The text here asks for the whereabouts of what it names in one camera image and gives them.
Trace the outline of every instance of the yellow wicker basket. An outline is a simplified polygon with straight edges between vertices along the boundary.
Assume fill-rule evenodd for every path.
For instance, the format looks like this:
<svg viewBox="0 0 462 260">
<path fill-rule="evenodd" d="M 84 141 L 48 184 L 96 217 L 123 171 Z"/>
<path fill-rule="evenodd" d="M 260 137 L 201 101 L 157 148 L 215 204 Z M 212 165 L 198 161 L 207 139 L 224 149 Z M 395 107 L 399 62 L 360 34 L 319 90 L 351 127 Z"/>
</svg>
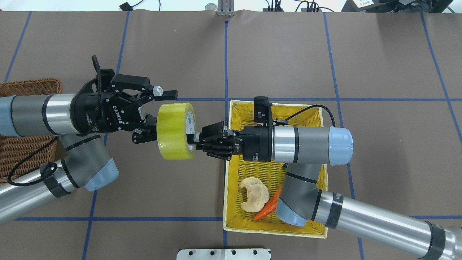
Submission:
<svg viewBox="0 0 462 260">
<path fill-rule="evenodd" d="M 273 118 L 284 119 L 309 105 L 276 104 L 273 103 Z M 254 103 L 250 101 L 230 101 L 229 125 L 231 129 L 242 130 L 253 122 Z M 310 109 L 290 120 L 289 125 L 322 127 L 322 110 Z M 225 202 L 223 209 L 223 227 L 228 231 L 244 233 L 263 233 L 275 235 L 304 236 L 326 238 L 327 228 L 319 223 L 308 221 L 304 227 L 296 227 L 279 220 L 276 213 L 254 221 L 255 213 L 249 213 L 241 208 L 246 198 L 245 190 L 239 188 L 240 182 L 247 177 L 257 177 L 268 187 L 270 196 L 282 186 L 285 171 L 283 163 L 275 162 L 247 162 L 242 156 L 234 155 L 226 162 Z M 317 185 L 318 188 L 328 189 L 327 165 L 321 167 Z"/>
</svg>

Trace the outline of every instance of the metal bracket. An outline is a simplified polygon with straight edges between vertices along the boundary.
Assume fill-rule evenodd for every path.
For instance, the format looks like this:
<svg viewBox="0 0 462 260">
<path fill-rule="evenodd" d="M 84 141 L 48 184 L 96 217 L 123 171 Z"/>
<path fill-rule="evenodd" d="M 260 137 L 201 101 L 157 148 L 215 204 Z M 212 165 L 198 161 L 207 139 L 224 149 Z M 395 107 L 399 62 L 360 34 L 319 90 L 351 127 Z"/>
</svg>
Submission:
<svg viewBox="0 0 462 260">
<path fill-rule="evenodd" d="M 271 249 L 183 249 L 176 260 L 271 260 Z"/>
<path fill-rule="evenodd" d="M 218 16 L 234 16 L 234 0 L 218 0 Z"/>
</svg>

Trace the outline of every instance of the light blue joint cap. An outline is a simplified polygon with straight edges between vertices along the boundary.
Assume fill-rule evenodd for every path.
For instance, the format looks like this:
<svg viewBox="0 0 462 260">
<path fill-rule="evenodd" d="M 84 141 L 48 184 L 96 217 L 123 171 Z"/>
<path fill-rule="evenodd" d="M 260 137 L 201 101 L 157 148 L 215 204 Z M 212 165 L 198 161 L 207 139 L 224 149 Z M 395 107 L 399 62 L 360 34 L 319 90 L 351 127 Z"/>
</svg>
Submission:
<svg viewBox="0 0 462 260">
<path fill-rule="evenodd" d="M 276 205 L 276 216 L 287 224 L 303 227 L 308 222 L 308 219 L 302 218 L 287 206 L 279 197 Z"/>
<path fill-rule="evenodd" d="M 329 129 L 329 162 L 331 166 L 350 162 L 353 156 L 353 137 L 346 128 Z"/>
<path fill-rule="evenodd" d="M 20 137 L 11 119 L 11 104 L 16 96 L 0 98 L 0 135 Z"/>
<path fill-rule="evenodd" d="M 119 170 L 114 163 L 114 158 L 111 158 L 101 170 L 85 185 L 85 189 L 93 192 L 100 189 L 109 183 L 113 182 L 119 176 Z"/>
</svg>

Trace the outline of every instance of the metal plate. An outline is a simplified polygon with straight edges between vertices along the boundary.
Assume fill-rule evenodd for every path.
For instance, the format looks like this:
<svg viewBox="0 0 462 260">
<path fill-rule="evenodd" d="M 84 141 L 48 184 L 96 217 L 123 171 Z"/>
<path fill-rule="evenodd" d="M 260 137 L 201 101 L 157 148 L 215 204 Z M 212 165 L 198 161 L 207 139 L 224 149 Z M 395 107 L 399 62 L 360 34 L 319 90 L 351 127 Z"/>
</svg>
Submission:
<svg viewBox="0 0 462 260">
<path fill-rule="evenodd" d="M 271 249 L 183 249 L 176 260 L 271 260 Z"/>
</svg>

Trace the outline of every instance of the yellow tape roll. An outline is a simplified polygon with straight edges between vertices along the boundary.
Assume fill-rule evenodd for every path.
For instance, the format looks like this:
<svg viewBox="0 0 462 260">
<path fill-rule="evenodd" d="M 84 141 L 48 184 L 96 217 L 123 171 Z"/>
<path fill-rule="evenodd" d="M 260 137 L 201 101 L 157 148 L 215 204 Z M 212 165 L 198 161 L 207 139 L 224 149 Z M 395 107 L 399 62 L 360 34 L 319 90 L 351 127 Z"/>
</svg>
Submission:
<svg viewBox="0 0 462 260">
<path fill-rule="evenodd" d="M 157 143 L 166 160 L 191 160 L 195 145 L 188 145 L 186 134 L 196 133 L 196 118 L 190 103 L 163 104 L 157 115 Z"/>
</svg>

